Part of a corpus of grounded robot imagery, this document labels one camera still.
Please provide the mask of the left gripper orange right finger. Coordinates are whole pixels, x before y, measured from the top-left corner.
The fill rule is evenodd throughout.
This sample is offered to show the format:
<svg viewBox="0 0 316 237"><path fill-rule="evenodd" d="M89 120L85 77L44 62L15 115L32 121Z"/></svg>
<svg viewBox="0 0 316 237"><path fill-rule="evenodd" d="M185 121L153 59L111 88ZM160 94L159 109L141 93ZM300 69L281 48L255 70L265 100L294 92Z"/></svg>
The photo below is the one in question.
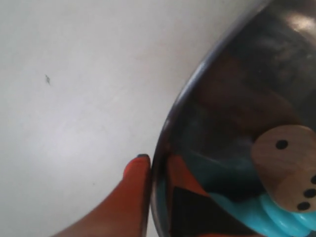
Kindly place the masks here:
<svg viewBox="0 0 316 237"><path fill-rule="evenodd" d="M169 233L172 237L259 237L224 211L187 168L181 156L166 163Z"/></svg>

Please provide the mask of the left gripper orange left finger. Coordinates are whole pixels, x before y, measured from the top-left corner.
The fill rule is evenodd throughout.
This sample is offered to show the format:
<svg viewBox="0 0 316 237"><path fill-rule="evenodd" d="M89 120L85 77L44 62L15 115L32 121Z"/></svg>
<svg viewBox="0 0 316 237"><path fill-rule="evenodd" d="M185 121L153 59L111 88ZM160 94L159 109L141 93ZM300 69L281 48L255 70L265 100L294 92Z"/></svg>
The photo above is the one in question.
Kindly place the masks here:
<svg viewBox="0 0 316 237"><path fill-rule="evenodd" d="M144 237L151 194L151 162L139 154L125 167L123 178L91 212L56 237Z"/></svg>

